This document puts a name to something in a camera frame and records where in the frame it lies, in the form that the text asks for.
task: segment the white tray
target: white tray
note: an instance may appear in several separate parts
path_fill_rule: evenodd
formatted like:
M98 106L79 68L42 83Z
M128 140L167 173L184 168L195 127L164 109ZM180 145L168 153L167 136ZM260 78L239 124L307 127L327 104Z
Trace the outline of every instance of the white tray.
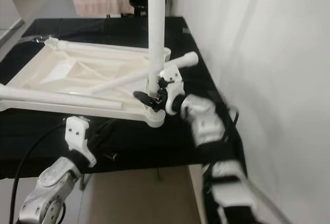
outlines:
M90 103L89 106L81 107L51 103L52 100L36 102L29 98L6 98L0 101L0 111L18 108L142 120L152 127L162 124L163 120L153 120L153 112L149 112L132 95L133 91L147 92L146 79L93 95L88 92L90 87L148 68L148 49L57 39L47 40L45 44L6 86L38 91L36 93L43 95L48 93L49 96L53 93L63 93L62 96L77 97L79 93L79 96L93 98L95 101L92 102L95 102L98 108ZM166 60L169 59L170 53L168 48L164 49Z

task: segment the white connector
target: white connector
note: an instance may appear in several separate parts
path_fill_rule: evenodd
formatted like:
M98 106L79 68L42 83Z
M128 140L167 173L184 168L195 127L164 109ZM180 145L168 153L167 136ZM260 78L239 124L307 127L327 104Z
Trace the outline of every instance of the white connector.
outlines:
M87 139L85 139L86 130L89 128L89 123L83 117L68 117L65 128L65 140L69 146L69 150L75 149L86 157L89 161L89 167L96 164L95 156L87 147Z

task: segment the white wall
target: white wall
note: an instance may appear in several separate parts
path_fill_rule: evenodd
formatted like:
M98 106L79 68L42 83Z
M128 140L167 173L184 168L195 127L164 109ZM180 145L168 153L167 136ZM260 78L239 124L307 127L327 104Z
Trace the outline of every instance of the white wall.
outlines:
M0 0L0 38L21 20L12 0Z
M330 211L329 0L174 0L240 110L250 177L294 223Z

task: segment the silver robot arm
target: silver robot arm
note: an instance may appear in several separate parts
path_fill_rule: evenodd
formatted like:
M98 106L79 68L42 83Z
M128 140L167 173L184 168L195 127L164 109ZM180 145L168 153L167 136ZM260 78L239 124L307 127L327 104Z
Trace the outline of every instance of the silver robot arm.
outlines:
M68 157L60 157L41 173L35 189L22 205L17 224L57 223L64 201L81 177L78 167L96 164L85 139L88 128L89 123L83 117L67 118L65 140L70 150Z

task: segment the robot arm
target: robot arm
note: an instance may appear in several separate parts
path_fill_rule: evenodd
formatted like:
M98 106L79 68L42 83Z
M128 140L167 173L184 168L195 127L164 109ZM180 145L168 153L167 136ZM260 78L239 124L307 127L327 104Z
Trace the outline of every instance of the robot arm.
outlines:
M57 223L64 201L81 177L80 168L96 164L85 139L88 128L88 121L82 117L67 118L65 140L70 152L38 177L35 189L23 203L17 224Z
M179 113L183 120L190 123L196 147L221 140L225 128L216 113L214 103L196 95L186 95L181 74L175 64L169 64L160 72L158 84L160 88L156 97L149 97L143 92L134 92L134 96L155 112L166 110L169 115ZM88 121L82 117L67 119L65 140L71 151L68 156L59 158L39 176L35 189L24 201L17 223L56 223L65 199L81 177L79 169L93 167L96 164L96 158L88 149L85 139L88 128ZM209 169L205 170L201 177L204 180L204 201L209 224L259 223L255 221L251 210L254 202L247 189L242 187L240 179L243 179L244 175L239 163L217 162L205 167ZM232 176L237 180L229 182L227 179ZM225 184L219 183L222 179L226 179ZM237 217L236 214L232 214L233 207L239 207L244 214L247 212L248 219L230 221L233 216Z

